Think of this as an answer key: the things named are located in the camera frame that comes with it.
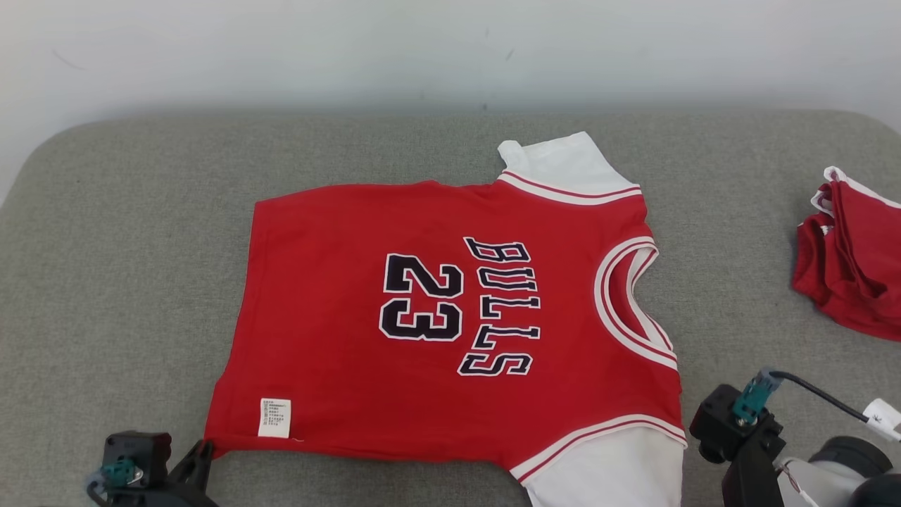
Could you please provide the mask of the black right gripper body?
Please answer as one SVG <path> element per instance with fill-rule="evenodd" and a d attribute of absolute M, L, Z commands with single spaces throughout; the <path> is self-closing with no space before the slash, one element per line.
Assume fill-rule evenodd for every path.
<path fill-rule="evenodd" d="M 783 506 L 774 460 L 786 443 L 777 422 L 760 422 L 742 440 L 722 482 L 724 506 Z"/>

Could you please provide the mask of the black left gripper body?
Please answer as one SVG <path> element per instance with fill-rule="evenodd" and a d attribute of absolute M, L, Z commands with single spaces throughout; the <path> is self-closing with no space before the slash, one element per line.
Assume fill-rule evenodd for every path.
<path fill-rule="evenodd" d="M 110 506 L 218 506 L 205 491 L 186 482 L 161 482 L 148 488 L 108 492 Z"/>

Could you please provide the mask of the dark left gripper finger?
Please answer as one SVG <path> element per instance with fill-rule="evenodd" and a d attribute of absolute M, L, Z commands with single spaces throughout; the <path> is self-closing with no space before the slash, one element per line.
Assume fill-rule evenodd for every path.
<path fill-rule="evenodd" d="M 173 484 L 187 484 L 196 490 L 206 490 L 215 453 L 212 441 L 198 440 L 183 459 L 168 473 Z"/>

